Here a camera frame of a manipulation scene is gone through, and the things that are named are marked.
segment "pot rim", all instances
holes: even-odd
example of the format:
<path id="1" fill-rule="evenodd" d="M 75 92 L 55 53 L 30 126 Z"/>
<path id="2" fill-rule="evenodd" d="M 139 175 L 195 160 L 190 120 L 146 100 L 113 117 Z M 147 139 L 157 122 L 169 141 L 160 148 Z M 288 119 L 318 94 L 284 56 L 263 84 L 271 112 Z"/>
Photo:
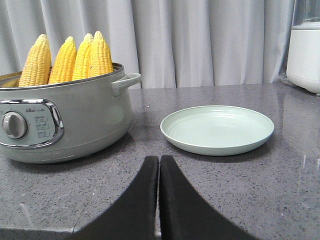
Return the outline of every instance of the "pot rim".
<path id="1" fill-rule="evenodd" d="M 65 82 L 60 82 L 60 83 L 53 83 L 53 84 L 45 84 L 45 85 L 37 85 L 37 86 L 23 86 L 23 87 L 1 87 L 3 84 L 9 82 L 6 80 L 14 80 L 15 78 L 21 76 L 21 71 L 15 72 L 15 73 L 9 73 L 6 75 L 0 76 L 0 92 L 1 91 L 21 91 L 21 90 L 29 90 L 29 89 L 43 89 L 43 88 L 53 88 L 53 87 L 58 87 L 58 86 L 64 86 L 64 85 L 71 85 L 71 84 L 78 84 L 78 83 L 84 83 L 84 82 L 89 82 L 92 80 L 97 80 L 105 77 L 109 77 L 112 75 L 116 75 L 119 72 L 123 71 L 124 66 L 120 63 L 113 62 L 113 72 L 106 73 L 103 75 L 99 76 L 93 76 L 89 78 L 84 78 L 84 79 L 79 79 L 79 80 L 74 80 L 74 81 L 65 81 Z"/>

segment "plastic plate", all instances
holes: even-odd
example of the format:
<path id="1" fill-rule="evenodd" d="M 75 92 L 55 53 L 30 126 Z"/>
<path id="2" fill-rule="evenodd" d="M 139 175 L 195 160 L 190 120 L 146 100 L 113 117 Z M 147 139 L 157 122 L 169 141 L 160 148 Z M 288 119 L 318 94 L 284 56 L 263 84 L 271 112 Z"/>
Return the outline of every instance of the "plastic plate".
<path id="1" fill-rule="evenodd" d="M 165 138 L 187 152 L 229 156 L 264 144 L 274 131 L 267 116 L 237 106 L 209 105 L 176 111 L 161 122 Z"/>

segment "blender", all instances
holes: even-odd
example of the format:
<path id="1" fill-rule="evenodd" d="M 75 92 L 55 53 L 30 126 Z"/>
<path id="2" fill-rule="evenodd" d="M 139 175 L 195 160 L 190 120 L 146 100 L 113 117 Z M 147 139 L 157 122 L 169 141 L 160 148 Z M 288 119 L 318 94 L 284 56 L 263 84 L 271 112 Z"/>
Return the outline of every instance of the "blender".
<path id="1" fill-rule="evenodd" d="M 295 0 L 286 77 L 320 96 L 320 0 Z"/>

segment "countertop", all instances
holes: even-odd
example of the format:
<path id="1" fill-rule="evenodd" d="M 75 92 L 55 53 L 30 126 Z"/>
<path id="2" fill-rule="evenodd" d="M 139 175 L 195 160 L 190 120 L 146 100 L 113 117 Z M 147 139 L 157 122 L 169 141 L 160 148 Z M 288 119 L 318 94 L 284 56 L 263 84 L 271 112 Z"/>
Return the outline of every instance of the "countertop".
<path id="1" fill-rule="evenodd" d="M 100 152 L 44 165 L 0 155 L 0 239 L 63 239 L 108 209 L 149 155 L 172 155 L 213 208 L 257 238 L 319 239 L 320 97 L 281 82 L 136 89 L 129 95 L 128 133 Z M 171 145 L 161 133 L 162 119 L 202 105 L 258 111 L 273 121 L 274 132 L 261 147 L 233 156 Z"/>

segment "pot handle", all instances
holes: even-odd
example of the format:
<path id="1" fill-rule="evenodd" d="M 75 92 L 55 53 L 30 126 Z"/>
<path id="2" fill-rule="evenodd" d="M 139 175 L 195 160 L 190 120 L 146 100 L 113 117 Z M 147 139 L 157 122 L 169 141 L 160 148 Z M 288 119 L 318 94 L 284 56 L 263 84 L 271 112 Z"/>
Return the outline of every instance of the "pot handle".
<path id="1" fill-rule="evenodd" d="M 142 80 L 140 73 L 129 73 L 126 76 L 127 76 L 127 79 L 123 79 L 123 80 L 120 79 L 118 81 L 114 81 L 111 83 L 113 95 L 115 97 L 120 96 L 121 89 L 125 89 L 125 88 L 132 86 L 132 85 L 138 84 Z"/>

